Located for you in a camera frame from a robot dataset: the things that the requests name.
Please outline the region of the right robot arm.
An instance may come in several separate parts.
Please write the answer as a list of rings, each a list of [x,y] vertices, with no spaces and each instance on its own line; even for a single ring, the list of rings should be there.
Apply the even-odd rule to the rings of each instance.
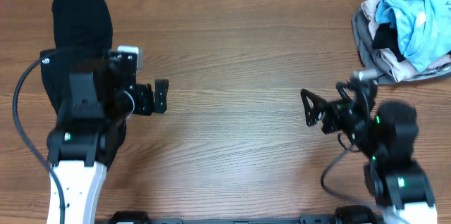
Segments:
[[[419,133],[416,109],[404,102],[387,101],[372,116],[378,91],[375,80],[338,82],[336,89],[340,98],[335,101],[301,90],[306,124],[322,122],[323,133],[348,138],[345,154],[357,152],[367,157],[366,188],[382,215],[377,216],[363,201],[324,186],[327,193],[351,201],[350,206],[336,209],[335,222],[437,223],[432,186],[412,157]]]

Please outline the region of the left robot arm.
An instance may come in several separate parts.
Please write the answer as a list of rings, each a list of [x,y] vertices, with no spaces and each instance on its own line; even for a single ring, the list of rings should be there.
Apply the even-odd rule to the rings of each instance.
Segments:
[[[41,57],[56,127],[47,137],[52,174],[48,223],[94,223],[99,194],[132,114],[165,113],[169,81],[138,84],[142,50],[53,50]]]

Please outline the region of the black t-shirt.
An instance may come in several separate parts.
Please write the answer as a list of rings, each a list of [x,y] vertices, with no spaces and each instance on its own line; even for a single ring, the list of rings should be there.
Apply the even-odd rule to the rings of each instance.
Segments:
[[[113,26],[105,0],[54,0],[52,4],[57,55],[40,53],[44,88],[56,113],[70,104],[69,72],[84,60],[101,58],[112,47]]]

